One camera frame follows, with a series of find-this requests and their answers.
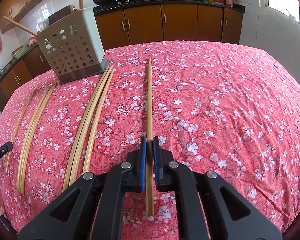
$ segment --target tablecloth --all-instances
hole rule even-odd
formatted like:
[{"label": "tablecloth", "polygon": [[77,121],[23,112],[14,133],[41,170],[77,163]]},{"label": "tablecloth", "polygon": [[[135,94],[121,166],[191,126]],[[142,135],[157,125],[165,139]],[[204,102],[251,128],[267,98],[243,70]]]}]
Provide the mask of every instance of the tablecloth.
[{"label": "tablecloth", "polygon": [[[250,47],[167,41],[106,51],[115,72],[95,135],[90,171],[107,172],[146,136],[147,64],[153,67],[153,133],[162,148],[193,171],[214,170],[282,232],[300,211],[300,86],[269,54]],[[9,172],[0,161],[0,195],[16,230],[62,190],[78,125],[100,76],[60,85],[53,71],[14,92],[0,117],[0,146],[9,141],[22,106]],[[56,83],[39,120],[16,192],[22,143],[45,89]],[[78,176],[82,173],[82,151]],[[174,193],[127,194],[122,239],[178,239]]]}]

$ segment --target triangular cutout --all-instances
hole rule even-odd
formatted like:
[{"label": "triangular cutout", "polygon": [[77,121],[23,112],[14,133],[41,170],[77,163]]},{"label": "triangular cutout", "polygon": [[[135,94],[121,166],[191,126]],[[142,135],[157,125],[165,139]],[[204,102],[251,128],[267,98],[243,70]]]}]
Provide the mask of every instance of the triangular cutout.
[{"label": "triangular cutout", "polygon": [[60,220],[61,222],[67,222],[79,194],[80,189],[76,189],[59,206],[51,211],[50,216]]},{"label": "triangular cutout", "polygon": [[220,193],[233,221],[238,221],[250,215],[250,209],[237,199],[237,197],[234,196],[227,188],[221,187]]}]

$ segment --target silver bolt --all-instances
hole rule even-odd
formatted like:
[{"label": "silver bolt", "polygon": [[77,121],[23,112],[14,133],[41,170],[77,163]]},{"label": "silver bolt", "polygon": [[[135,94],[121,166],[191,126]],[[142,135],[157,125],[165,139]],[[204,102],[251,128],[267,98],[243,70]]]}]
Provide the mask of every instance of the silver bolt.
[{"label": "silver bolt", "polygon": [[170,166],[171,168],[177,168],[177,167],[179,167],[179,163],[177,163],[177,162],[175,162],[175,161],[169,162],[169,166]]},{"label": "silver bolt", "polygon": [[83,178],[86,179],[86,180],[92,179],[93,178],[93,173],[92,172],[86,172],[83,175]]},{"label": "silver bolt", "polygon": [[129,163],[129,162],[121,163],[121,168],[130,169],[131,168],[131,163]]},{"label": "silver bolt", "polygon": [[208,171],[207,176],[211,179],[215,179],[217,177],[217,173],[214,171]]}]

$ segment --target black countertop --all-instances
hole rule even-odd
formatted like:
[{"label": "black countertop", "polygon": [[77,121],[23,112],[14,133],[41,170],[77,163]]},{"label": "black countertop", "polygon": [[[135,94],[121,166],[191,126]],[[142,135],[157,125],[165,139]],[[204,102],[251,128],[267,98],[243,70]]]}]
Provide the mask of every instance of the black countertop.
[{"label": "black countertop", "polygon": [[229,7],[226,5],[220,5],[216,3],[202,2],[201,0],[117,0],[115,4],[111,6],[107,6],[107,7],[96,6],[93,8],[93,12],[94,12],[94,16],[99,16],[120,9],[126,9],[126,8],[143,6],[143,5],[161,4],[161,3],[192,3],[192,4],[199,4],[199,5],[213,6],[218,8],[229,8],[242,13],[244,13],[245,10],[245,7],[240,4],[233,4],[233,7]]},{"label": "black countertop", "polygon": [[38,45],[38,43],[37,44],[35,44],[34,46],[31,46],[31,47],[29,47],[25,52],[24,52],[24,54],[17,60],[17,61],[15,61],[14,63],[11,63],[12,61],[13,61],[13,59],[12,60],[10,60],[10,62],[8,62],[7,63],[7,65],[5,65],[5,67],[3,68],[3,73],[2,73],[2,75],[1,75],[1,77],[0,77],[0,82],[5,78],[5,76],[10,72],[10,70],[12,70],[13,69],[13,67],[20,61],[20,60],[22,60],[26,55],[28,55],[32,50],[34,50],[36,47],[38,47],[39,45]]}]

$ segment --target utensil basket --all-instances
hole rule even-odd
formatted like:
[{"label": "utensil basket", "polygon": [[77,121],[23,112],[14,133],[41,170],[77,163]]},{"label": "utensil basket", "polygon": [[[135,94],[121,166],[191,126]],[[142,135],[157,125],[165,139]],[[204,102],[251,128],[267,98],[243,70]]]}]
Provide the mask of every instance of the utensil basket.
[{"label": "utensil basket", "polygon": [[108,65],[92,7],[58,20],[36,39],[61,84],[103,73]]}]

